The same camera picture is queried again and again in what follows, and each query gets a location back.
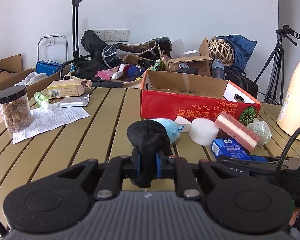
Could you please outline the black sock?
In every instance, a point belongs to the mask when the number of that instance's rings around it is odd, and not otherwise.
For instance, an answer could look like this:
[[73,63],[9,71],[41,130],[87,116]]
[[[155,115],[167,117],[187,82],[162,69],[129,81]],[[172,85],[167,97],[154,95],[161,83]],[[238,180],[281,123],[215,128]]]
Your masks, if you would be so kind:
[[[166,129],[153,120],[134,122],[127,128],[127,137],[133,146],[132,167],[135,177],[131,182],[140,188],[151,187],[151,182],[157,179],[156,153],[163,152],[165,157],[171,155],[170,140]],[[140,158],[140,176],[136,176],[136,156]]]

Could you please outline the light blue plush toy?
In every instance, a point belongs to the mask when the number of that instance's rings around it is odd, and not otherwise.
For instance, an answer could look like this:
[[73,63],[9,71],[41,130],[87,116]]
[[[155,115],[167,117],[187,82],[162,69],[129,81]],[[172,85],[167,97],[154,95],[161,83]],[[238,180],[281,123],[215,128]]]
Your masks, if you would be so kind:
[[184,129],[183,125],[179,125],[171,119],[156,118],[156,119],[152,119],[152,120],[156,121],[156,122],[160,123],[162,126],[164,126],[164,128],[166,129],[167,135],[169,137],[170,144],[176,142],[179,139],[180,134]]

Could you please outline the blue tissue pack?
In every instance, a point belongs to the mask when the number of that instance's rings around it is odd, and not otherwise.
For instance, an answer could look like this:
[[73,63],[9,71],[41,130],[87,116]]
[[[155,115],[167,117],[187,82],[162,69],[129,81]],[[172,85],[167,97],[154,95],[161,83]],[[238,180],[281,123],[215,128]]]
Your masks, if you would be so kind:
[[214,139],[211,144],[211,151],[217,160],[233,158],[238,160],[268,162],[266,157],[249,155],[234,139]]

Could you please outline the pink layered sponge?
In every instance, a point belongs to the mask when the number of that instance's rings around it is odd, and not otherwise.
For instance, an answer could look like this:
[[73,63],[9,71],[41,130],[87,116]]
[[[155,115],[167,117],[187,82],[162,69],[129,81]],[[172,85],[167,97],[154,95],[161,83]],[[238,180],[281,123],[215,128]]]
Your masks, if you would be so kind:
[[253,152],[260,140],[258,135],[225,112],[219,114],[215,120],[215,125],[235,139],[249,153]]

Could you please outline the red cardboard fruit box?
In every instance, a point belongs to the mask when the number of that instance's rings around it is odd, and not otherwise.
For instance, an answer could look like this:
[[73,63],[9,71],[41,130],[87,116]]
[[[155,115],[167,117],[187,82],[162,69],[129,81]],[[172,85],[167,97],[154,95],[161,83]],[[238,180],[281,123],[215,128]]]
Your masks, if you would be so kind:
[[181,116],[217,119],[221,112],[248,124],[261,103],[231,81],[163,71],[146,71],[140,87],[140,116],[144,119]]

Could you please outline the cream thermos jug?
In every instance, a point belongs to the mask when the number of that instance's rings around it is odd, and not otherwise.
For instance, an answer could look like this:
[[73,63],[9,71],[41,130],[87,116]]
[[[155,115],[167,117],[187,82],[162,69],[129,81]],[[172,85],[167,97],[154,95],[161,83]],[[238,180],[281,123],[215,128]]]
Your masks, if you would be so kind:
[[300,127],[300,61],[293,72],[276,123],[290,136]]

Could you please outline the printed paper sheet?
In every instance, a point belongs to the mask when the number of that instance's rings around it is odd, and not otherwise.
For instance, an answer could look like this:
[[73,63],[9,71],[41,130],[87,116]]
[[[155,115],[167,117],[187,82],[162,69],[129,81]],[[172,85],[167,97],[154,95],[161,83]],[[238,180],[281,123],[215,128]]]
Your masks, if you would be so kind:
[[58,103],[53,103],[52,111],[49,112],[45,112],[42,108],[33,109],[31,111],[33,122],[26,129],[13,133],[13,144],[90,116],[83,107],[59,108],[57,106]]

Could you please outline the yellow medicine box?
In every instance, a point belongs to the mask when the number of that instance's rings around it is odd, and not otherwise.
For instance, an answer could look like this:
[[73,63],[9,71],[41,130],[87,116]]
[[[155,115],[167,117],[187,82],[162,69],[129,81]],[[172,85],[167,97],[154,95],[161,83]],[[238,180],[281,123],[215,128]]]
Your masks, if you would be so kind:
[[81,96],[84,88],[91,88],[92,82],[85,79],[68,79],[51,82],[47,87],[49,99]]

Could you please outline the small open cardboard box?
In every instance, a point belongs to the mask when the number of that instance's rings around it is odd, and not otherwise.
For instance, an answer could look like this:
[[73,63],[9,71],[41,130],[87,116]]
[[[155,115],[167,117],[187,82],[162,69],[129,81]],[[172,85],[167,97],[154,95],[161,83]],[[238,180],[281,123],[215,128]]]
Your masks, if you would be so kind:
[[184,68],[198,68],[198,74],[202,76],[211,76],[209,54],[209,44],[207,37],[203,39],[200,47],[196,51],[186,51],[186,57],[169,59],[160,54],[164,71],[174,72]]

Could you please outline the grey blue water bottle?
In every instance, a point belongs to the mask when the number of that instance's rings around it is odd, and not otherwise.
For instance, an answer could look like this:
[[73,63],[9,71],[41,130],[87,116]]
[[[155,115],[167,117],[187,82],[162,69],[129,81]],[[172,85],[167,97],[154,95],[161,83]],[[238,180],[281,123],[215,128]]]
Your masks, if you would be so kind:
[[211,77],[215,79],[224,80],[224,65],[221,60],[215,59],[211,66]]

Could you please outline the black suitcase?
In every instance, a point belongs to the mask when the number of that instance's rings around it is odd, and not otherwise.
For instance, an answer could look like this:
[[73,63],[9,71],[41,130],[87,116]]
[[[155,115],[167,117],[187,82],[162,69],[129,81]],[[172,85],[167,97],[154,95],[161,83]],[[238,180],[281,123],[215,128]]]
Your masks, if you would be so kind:
[[232,70],[224,70],[225,79],[236,84],[241,89],[245,90],[248,94],[257,99],[258,85],[254,81],[242,76],[241,74],[236,74]]

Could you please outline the large open cardboard box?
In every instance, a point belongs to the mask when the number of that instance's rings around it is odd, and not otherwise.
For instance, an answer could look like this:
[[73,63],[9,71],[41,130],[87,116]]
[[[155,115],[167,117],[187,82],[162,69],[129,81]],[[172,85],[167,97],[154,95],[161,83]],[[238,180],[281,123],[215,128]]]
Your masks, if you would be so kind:
[[[35,69],[27,69],[19,72],[10,77],[7,76],[7,72],[3,72],[5,79],[0,81],[0,91],[12,87],[14,85],[25,85],[27,97],[30,100],[35,92],[41,92],[44,90],[52,81],[59,79],[59,72],[46,76],[46,74],[35,74]],[[3,122],[3,116],[0,111],[0,124]]]

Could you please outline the clear jar with snacks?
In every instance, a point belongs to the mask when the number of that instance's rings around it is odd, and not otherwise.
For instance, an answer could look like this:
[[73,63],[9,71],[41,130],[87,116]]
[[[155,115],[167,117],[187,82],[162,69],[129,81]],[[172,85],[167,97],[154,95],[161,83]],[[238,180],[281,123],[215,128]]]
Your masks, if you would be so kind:
[[0,110],[9,132],[20,132],[33,122],[25,85],[16,85],[0,92]]

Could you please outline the wall socket panel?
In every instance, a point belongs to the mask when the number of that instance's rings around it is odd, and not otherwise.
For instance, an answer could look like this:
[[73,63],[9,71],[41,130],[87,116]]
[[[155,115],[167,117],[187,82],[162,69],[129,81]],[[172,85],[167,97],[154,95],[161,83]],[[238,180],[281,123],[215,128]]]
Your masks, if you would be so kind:
[[103,41],[128,42],[129,39],[128,29],[97,29],[94,32]]

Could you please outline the chrome folding stool frame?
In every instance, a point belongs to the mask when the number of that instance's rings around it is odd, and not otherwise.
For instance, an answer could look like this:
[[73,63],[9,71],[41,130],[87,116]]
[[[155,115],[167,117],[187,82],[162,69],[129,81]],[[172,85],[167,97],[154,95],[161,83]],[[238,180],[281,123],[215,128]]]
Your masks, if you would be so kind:
[[69,44],[65,35],[46,35],[37,43],[37,62],[63,63],[69,59]]

